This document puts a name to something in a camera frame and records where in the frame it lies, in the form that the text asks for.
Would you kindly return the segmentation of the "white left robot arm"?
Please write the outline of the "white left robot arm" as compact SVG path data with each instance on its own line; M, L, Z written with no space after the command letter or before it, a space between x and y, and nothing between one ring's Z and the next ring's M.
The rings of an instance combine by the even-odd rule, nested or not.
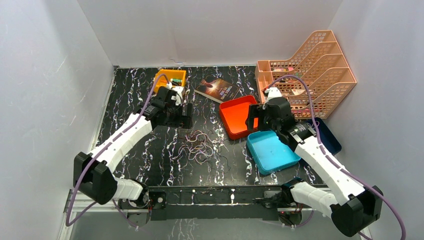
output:
M114 172L127 153L156 127L190 129L191 103L183 104L189 89L161 86L145 106L130 114L127 121L104 143L74 158L73 186L100 205L111 200L129 200L135 207L149 203L149 189L135 179L116 177Z

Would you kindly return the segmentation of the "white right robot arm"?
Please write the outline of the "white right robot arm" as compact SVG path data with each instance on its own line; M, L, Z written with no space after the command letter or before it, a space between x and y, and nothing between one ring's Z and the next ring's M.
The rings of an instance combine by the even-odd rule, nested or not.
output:
M335 227L352 237L381 216L382 191L377 186L365 186L349 176L320 140L317 127L296 120L289 102L275 97L265 104L251 104L245 124L249 130L273 131L279 142L287 145L310 165L330 192L316 188L296 177L281 186L280 193L262 202L277 200L288 207L304 204L331 218Z

